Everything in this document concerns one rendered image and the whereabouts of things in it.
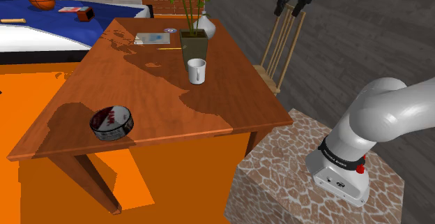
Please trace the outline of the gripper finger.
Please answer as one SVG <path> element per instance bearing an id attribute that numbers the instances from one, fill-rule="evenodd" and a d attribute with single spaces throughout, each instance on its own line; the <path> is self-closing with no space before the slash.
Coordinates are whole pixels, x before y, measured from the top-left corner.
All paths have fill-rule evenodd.
<path id="1" fill-rule="evenodd" d="M 300 11 L 305 7 L 305 5 L 310 4 L 311 0 L 298 0 L 297 4 L 295 5 L 294 9 L 292 10 L 292 15 L 294 17 L 297 17 L 300 13 Z"/>
<path id="2" fill-rule="evenodd" d="M 279 17 L 282 14 L 285 5 L 286 5 L 286 0 L 277 0 L 277 4 L 274 10 L 274 15 Z"/>

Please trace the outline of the light wooden chair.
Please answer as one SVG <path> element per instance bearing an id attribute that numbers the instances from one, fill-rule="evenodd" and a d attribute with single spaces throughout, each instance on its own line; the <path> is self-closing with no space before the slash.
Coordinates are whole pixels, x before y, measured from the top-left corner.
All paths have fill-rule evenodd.
<path id="1" fill-rule="evenodd" d="M 263 53 L 260 64 L 253 65 L 254 69 L 257 71 L 259 76 L 262 78 L 262 80 L 266 83 L 268 88 L 275 96 L 278 95 L 280 92 L 280 87 L 282 86 L 284 76 L 287 72 L 287 68 L 293 55 L 293 51 L 295 49 L 300 30 L 302 28 L 306 15 L 305 11 L 301 11 L 300 17 L 293 16 L 292 13 L 295 9 L 296 8 L 294 6 L 291 6 L 289 4 L 285 6 L 285 15 L 281 24 L 281 16 L 277 16 L 275 18 L 275 23 L 270 33 L 268 42 L 266 44 L 266 49 Z M 297 27 L 294 31 L 294 35 L 289 46 L 289 51 L 287 53 L 287 56 L 285 57 L 282 70 L 280 71 L 280 77 L 278 81 L 275 82 L 273 80 L 273 77 L 275 75 L 282 53 L 284 51 L 284 46 L 288 41 L 289 35 L 293 29 L 293 25 L 297 18 L 300 18 L 300 20 L 298 21 Z"/>

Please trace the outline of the white vase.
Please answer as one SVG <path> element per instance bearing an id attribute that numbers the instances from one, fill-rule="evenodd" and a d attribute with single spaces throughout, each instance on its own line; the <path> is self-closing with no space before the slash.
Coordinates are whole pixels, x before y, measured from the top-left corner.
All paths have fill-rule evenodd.
<path id="1" fill-rule="evenodd" d="M 208 37 L 211 39 L 216 31 L 216 26 L 209 20 L 205 10 L 202 11 L 202 15 L 192 25 L 194 29 L 203 29 Z"/>

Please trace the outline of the green plant in dark pot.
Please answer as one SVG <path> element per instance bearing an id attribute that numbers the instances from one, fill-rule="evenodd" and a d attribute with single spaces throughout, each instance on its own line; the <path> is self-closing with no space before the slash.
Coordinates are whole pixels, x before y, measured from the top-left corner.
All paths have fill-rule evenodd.
<path id="1" fill-rule="evenodd" d="M 181 50 L 185 69 L 188 69 L 190 59 L 206 59 L 208 48 L 208 35 L 204 29 L 199 28 L 199 18 L 206 1 L 210 0 L 181 0 L 187 19 L 188 28 L 179 31 Z"/>

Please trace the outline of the white mug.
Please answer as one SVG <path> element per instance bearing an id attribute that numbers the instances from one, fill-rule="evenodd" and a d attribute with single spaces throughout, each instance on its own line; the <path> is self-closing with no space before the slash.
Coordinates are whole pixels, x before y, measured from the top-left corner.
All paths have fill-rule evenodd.
<path id="1" fill-rule="evenodd" d="M 203 59 L 188 61 L 188 76 L 191 84 L 202 84 L 205 81 L 206 62 Z"/>

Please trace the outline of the pale blue book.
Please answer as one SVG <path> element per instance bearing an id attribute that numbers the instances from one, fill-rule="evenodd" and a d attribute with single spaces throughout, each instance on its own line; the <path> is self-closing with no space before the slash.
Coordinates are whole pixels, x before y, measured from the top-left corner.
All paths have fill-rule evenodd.
<path id="1" fill-rule="evenodd" d="M 170 33 L 137 33 L 134 44 L 170 44 Z"/>

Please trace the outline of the brown wooden table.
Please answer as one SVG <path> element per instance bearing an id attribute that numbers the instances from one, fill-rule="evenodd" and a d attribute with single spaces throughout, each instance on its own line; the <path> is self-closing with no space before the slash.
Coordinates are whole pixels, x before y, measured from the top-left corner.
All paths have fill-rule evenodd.
<path id="1" fill-rule="evenodd" d="M 134 42 L 139 32 L 183 25 L 173 18 L 113 20 L 8 159 L 48 158 L 111 214 L 119 214 L 121 205 L 90 154 L 241 133 L 250 134 L 252 149 L 271 129 L 292 124 L 220 22 L 208 44 L 203 84 L 189 82 L 177 33 L 168 50 Z M 102 141 L 89 122 L 112 105 L 128 108 L 134 126 L 120 140 Z"/>

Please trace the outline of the stone patterned robot stand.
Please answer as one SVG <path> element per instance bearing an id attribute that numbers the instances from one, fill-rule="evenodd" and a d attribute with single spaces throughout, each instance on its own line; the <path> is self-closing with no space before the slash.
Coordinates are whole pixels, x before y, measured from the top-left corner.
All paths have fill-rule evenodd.
<path id="1" fill-rule="evenodd" d="M 224 216 L 231 224 L 401 224 L 404 180 L 369 151 L 367 204 L 355 207 L 318 187 L 305 157 L 329 127 L 292 109 L 237 165 Z"/>

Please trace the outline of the round black and white tin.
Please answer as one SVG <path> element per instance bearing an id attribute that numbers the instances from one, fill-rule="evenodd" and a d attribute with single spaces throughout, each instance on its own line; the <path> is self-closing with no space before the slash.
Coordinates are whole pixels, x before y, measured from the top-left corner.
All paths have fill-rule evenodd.
<path id="1" fill-rule="evenodd" d="M 97 111 L 89 125 L 99 140 L 114 141 L 125 137 L 132 130 L 134 121 L 128 108 L 114 105 Z"/>

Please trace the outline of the bed with blue cover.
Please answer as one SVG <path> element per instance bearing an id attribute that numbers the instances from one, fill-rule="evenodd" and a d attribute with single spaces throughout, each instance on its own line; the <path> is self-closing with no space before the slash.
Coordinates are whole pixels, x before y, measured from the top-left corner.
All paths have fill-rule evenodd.
<path id="1" fill-rule="evenodd" d="M 116 17 L 153 18 L 151 4 L 0 0 L 0 65 L 80 62 Z"/>

